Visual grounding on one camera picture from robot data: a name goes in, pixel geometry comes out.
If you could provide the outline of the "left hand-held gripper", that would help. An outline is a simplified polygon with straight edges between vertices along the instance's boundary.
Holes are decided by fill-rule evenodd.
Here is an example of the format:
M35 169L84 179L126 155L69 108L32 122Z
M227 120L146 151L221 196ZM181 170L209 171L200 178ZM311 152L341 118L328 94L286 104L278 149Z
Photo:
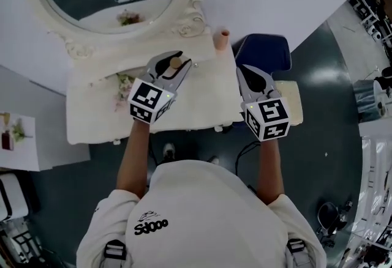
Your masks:
M129 113L139 121L153 124L170 107L179 88L192 67L186 60L172 77L164 76L173 58L183 55L182 51L168 51L150 59L133 83L128 96Z

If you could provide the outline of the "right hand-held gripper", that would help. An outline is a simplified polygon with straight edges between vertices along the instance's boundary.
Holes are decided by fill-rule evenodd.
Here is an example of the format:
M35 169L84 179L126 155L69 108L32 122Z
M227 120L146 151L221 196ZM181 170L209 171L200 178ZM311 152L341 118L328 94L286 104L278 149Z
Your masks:
M243 102L244 121L259 141L285 137L290 128L290 110L276 89L272 76L257 67L236 68Z

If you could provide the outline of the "small brown capped bottle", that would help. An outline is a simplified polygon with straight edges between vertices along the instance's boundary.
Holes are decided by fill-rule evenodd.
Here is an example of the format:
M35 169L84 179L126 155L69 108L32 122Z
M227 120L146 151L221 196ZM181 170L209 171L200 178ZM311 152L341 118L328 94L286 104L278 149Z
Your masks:
M166 76L168 78L172 77L178 71L178 69L181 67L182 63L183 62L180 57L171 58L170 62L169 62L169 66L164 73L164 76Z

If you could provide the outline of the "person's left forearm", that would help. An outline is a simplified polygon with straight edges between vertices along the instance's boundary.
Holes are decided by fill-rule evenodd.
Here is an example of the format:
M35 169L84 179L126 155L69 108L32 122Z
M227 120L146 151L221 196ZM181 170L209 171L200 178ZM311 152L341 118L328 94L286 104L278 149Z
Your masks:
M134 120L119 167L116 189L144 196L148 175L149 124Z

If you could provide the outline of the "person's right forearm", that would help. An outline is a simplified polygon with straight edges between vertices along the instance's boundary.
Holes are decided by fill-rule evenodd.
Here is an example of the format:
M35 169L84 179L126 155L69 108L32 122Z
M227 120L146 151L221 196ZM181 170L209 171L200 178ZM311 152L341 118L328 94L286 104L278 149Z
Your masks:
M284 183L278 140L263 141L260 144L257 197L269 205L281 194L284 194Z

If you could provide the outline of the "white dressing table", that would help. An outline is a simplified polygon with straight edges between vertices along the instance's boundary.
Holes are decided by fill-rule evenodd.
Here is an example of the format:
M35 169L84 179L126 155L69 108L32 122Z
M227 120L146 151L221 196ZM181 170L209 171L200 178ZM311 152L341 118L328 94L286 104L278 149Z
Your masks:
M169 34L100 48L90 58L75 61L66 97L68 142L99 144L127 137L134 120L127 105L115 107L116 74L130 70L137 75L152 57L175 50L194 65L176 102L151 130L200 130L239 122L241 96L231 47L216 51L210 32L195 37Z

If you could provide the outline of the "cream upholstered stool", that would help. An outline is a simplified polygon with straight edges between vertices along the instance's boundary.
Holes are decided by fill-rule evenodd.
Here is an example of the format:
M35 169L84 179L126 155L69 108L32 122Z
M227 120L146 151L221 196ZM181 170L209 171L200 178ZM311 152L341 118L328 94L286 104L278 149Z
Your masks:
M282 97L288 102L291 114L291 126L303 123L303 107L301 103L300 91L296 81L275 81L276 88Z

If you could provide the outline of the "dark blue chair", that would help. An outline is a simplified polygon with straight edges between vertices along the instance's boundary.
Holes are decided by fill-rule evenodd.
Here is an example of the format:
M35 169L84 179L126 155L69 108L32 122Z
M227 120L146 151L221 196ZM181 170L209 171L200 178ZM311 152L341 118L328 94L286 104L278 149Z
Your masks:
M233 44L232 50L237 66L250 65L270 75L292 68L288 41L282 35L249 34Z

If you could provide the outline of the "pale pink flower bouquet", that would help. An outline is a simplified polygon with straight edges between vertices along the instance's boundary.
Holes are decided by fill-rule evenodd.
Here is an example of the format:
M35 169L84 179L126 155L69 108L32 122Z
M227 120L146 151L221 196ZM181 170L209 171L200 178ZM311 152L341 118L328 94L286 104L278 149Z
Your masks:
M135 77L125 73L117 73L116 77L118 81L118 91L115 95L115 111L118 111L126 105Z

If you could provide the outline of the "pink ceramic vase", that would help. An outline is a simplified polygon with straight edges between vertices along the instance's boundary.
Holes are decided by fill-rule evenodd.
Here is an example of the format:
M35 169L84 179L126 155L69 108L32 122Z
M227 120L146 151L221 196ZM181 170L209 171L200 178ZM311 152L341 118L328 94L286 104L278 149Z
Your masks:
M218 28L213 34L213 44L217 53L222 53L226 50L229 43L230 31L226 28Z

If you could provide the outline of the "person's left shoe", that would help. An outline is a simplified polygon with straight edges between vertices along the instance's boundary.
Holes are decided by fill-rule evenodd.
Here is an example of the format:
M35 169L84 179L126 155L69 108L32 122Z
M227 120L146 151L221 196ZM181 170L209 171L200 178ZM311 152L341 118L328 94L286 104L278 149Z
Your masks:
M172 162L175 160L175 146L172 143L167 143L163 149L164 162Z

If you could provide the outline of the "grey-blue pleated cover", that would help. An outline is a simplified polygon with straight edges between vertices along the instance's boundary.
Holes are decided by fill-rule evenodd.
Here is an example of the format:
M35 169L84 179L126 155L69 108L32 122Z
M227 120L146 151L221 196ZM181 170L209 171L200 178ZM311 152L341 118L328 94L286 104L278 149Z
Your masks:
M353 89L359 123L392 118L392 79L358 80Z

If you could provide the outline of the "oval white-framed mirror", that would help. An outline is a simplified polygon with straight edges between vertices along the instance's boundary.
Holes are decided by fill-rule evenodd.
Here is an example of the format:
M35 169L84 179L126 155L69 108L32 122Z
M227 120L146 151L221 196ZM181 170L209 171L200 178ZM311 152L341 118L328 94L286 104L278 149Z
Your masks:
M125 58L145 64L167 51L195 61L213 56L203 0L30 0L36 14L64 39L73 59Z

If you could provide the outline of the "row of white office desks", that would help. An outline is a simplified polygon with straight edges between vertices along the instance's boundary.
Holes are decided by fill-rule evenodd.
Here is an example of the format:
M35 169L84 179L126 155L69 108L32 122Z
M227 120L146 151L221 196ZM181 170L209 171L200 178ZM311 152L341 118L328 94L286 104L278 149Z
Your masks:
M392 51L392 15L386 11L385 0L348 0L369 35Z

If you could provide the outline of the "person's white printed shirt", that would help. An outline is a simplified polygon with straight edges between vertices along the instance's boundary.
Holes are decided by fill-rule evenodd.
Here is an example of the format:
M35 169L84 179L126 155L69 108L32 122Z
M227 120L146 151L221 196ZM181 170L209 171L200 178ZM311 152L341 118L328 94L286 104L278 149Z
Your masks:
M98 203L77 268L104 268L113 240L126 246L123 268L286 268L290 239L326 268L313 229L286 195L265 204L225 168L183 160L160 165L144 197L114 190Z

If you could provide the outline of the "black office chair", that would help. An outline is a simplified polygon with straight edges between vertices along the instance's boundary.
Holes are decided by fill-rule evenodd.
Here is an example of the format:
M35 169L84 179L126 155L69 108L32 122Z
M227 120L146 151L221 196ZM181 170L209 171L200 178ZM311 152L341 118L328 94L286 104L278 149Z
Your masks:
M318 232L330 237L347 225L346 208L340 208L331 202L326 202L320 206L317 212L317 220L320 224Z

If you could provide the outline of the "white glossy cabinets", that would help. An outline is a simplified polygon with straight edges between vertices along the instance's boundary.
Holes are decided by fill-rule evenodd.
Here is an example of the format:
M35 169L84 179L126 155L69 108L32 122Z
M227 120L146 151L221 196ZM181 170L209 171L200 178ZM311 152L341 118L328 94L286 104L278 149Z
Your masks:
M352 233L381 244L382 234L392 231L392 120L360 123L359 129L363 164Z

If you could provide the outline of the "small green white flower sprig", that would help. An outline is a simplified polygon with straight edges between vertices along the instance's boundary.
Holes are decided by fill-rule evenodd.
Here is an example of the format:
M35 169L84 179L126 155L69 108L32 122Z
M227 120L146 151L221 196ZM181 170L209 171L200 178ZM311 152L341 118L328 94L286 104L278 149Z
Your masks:
M12 137L16 143L23 141L25 138L32 138L26 135L21 118L18 118L12 125Z

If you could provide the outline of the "white low cabinet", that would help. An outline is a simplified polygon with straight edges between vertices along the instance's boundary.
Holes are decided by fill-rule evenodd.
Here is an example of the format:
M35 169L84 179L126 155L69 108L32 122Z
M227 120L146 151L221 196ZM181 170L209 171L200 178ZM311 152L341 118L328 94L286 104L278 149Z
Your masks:
M8 130L12 136L12 125L18 118L22 119L26 135L32 138L25 138L18 143L13 141L13 151L3 150L1 148L1 134ZM36 120L33 117L0 111L0 168L24 171L38 171L40 169L37 155Z

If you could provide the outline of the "dark red box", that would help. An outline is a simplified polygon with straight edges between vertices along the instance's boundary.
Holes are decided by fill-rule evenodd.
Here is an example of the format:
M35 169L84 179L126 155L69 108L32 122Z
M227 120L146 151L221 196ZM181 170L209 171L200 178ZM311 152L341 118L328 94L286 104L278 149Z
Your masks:
M8 130L1 134L1 148L6 151L13 151L13 138Z

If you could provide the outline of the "white seat with black trim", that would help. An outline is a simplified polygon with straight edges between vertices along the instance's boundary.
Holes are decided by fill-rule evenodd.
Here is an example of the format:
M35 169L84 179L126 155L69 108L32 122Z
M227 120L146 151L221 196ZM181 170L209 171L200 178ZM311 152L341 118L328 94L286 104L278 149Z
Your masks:
M36 188L29 173L0 173L0 222L27 217L39 209Z

